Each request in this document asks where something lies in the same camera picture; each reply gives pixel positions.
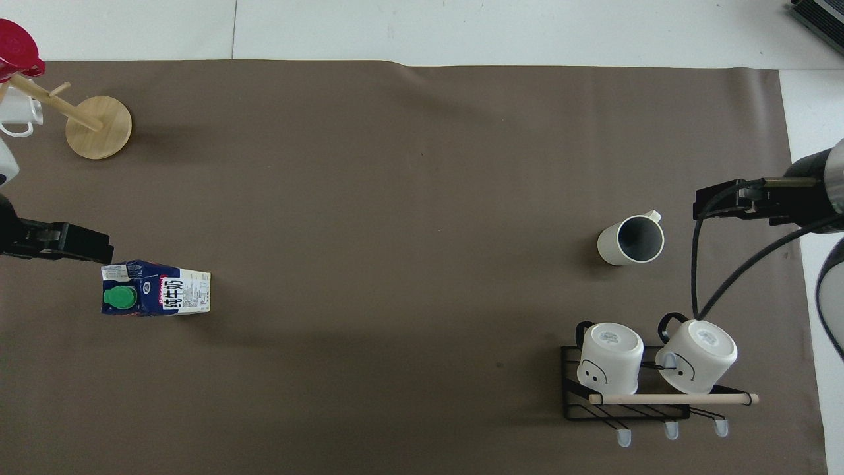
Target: wooden dowel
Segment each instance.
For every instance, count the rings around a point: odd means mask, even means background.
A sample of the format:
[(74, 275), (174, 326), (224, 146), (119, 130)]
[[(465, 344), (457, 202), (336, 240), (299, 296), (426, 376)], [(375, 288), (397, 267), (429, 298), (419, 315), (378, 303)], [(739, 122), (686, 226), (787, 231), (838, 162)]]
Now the wooden dowel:
[(70, 117), (76, 122), (81, 123), (86, 128), (90, 128), (95, 132), (99, 132), (103, 128), (103, 123), (96, 117), (91, 117), (90, 115), (81, 112), (75, 106), (72, 106), (60, 97), (50, 96), (49, 91), (33, 82), (30, 82), (20, 74), (13, 74), (12, 77), (9, 78), (8, 82), (13, 85), (15, 89), (24, 92), (27, 96), (32, 97), (36, 101), (40, 101), (42, 104), (55, 107), (59, 112), (67, 117)]
[(48, 94), (48, 96), (56, 97), (59, 94), (63, 93), (65, 90), (67, 90), (68, 87), (70, 87), (70, 83), (64, 83), (63, 85), (58, 86), (56, 89), (51, 90), (50, 94)]
[(757, 404), (757, 394), (617, 394), (589, 395), (590, 404)]

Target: green cap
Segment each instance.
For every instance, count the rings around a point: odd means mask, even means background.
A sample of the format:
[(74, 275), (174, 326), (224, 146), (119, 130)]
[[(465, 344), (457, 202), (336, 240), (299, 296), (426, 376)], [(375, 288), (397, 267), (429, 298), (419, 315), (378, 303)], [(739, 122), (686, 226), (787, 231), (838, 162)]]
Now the green cap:
[(117, 286), (103, 292), (103, 302), (121, 310), (132, 308), (137, 301), (138, 291), (135, 287)]

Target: black cable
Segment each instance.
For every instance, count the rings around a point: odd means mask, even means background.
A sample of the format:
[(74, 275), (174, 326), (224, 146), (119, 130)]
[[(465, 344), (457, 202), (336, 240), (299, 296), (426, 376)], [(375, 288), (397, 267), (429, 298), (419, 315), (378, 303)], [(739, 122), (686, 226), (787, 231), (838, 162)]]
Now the black cable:
[(741, 275), (747, 269), (762, 260), (765, 256), (805, 234), (809, 234), (810, 232), (820, 229), (821, 227), (829, 226), (830, 224), (841, 220), (844, 220), (844, 215), (835, 214), (832, 216), (827, 216), (824, 219), (817, 220), (806, 227), (801, 227), (797, 231), (790, 232), (785, 236), (780, 237), (773, 243), (765, 246), (758, 253), (753, 254), (750, 259), (745, 260), (745, 262), (741, 264), (738, 269), (736, 269), (732, 274), (730, 274), (730, 277), (728, 277), (727, 280), (724, 281), (723, 284), (721, 284), (718, 290), (716, 290), (715, 293), (712, 294), (712, 297), (709, 299), (709, 302), (706, 302), (706, 305), (703, 307), (701, 313), (696, 318), (698, 320), (703, 320), (706, 317), (706, 314), (708, 314), (709, 311), (712, 309), (712, 306), (714, 306), (718, 302), (718, 299), (721, 298), (721, 296), (727, 291), (727, 289), (729, 289), (730, 286), (732, 286), (732, 284), (736, 282), (736, 280), (738, 280), (739, 277), (741, 277)]
[(706, 204), (703, 206), (703, 210), (697, 216), (697, 222), (695, 223), (695, 233), (692, 234), (691, 238), (691, 313), (697, 319), (698, 312), (697, 312), (697, 244), (698, 241), (701, 239), (701, 228), (703, 227), (703, 220), (709, 217), (709, 213), (712, 211), (712, 208), (718, 204), (724, 198), (727, 198), (730, 194), (733, 194), (740, 189), (745, 188), (754, 188), (760, 187), (765, 184), (764, 179), (759, 180), (751, 180), (749, 182), (741, 182), (736, 183), (730, 188), (726, 188), (720, 193), (716, 194)]

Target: white floor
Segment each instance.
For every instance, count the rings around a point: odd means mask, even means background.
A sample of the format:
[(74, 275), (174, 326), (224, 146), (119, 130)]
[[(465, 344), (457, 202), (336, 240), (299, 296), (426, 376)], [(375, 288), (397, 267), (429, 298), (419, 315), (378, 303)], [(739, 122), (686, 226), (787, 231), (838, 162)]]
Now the white floor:
[[(844, 56), (787, 0), (6, 0), (41, 58), (382, 59), (407, 65), (775, 68), (795, 159), (844, 138)], [(809, 300), (841, 236), (802, 241)], [(844, 474), (844, 363), (812, 335), (829, 473)]]

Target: brown leather mat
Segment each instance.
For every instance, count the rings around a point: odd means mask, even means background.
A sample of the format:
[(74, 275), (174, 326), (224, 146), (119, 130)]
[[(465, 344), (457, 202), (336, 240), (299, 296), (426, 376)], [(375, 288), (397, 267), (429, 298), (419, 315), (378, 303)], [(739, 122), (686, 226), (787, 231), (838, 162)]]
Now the brown leather mat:
[[(111, 234), (116, 261), (214, 276), (212, 312), (99, 314), (99, 266), (0, 265), (3, 473), (823, 473), (798, 246), (711, 321), (722, 383), (760, 394), (711, 421), (560, 415), (559, 346), (583, 319), (658, 343), (689, 312), (694, 192), (790, 163), (775, 71), (406, 68), (373, 62), (52, 63), (72, 103), (132, 111), (86, 161), (64, 120), (3, 139), (25, 218)], [(598, 257), (656, 209), (648, 265)], [(791, 228), (713, 220), (701, 296)]]

